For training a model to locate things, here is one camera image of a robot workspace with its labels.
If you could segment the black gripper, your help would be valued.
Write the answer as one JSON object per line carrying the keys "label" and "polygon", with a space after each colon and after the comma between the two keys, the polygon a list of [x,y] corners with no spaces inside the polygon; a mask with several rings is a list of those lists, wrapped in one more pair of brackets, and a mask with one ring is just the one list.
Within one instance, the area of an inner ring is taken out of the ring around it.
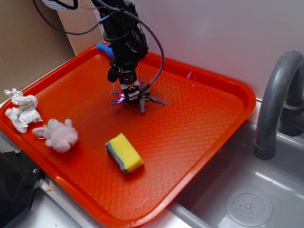
{"label": "black gripper", "polygon": [[110,43],[115,56],[110,61],[108,81],[114,83],[119,79],[124,102],[132,105],[138,104],[140,97],[137,95],[130,97],[130,94],[140,89],[135,69],[138,62],[144,59],[148,53],[145,34],[137,23],[121,27],[113,23],[105,23],[103,38]]}

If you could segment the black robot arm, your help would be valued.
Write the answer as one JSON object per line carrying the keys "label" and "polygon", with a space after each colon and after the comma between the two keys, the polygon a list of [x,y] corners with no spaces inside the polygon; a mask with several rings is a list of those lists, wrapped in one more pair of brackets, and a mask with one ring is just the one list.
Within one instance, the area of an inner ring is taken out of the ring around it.
{"label": "black robot arm", "polygon": [[114,83],[118,80],[124,95],[123,101],[127,104],[137,104],[141,98],[130,98],[129,94],[141,88],[135,69],[138,62],[148,54],[145,34],[138,27],[138,22],[130,16],[107,9],[96,0],[92,3],[98,7],[102,18],[108,17],[103,23],[103,38],[110,43],[114,54],[113,60],[110,61],[108,81]]}

